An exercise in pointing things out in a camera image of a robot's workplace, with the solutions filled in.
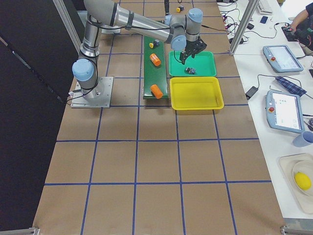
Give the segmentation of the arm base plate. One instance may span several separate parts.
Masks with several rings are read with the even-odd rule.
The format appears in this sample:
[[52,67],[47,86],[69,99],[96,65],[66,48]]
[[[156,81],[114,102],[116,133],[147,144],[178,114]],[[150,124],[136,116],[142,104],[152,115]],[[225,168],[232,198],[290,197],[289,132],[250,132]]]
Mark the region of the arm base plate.
[[89,93],[82,90],[76,82],[73,97],[70,98],[71,108],[109,108],[111,104],[113,77],[98,77],[97,86]]

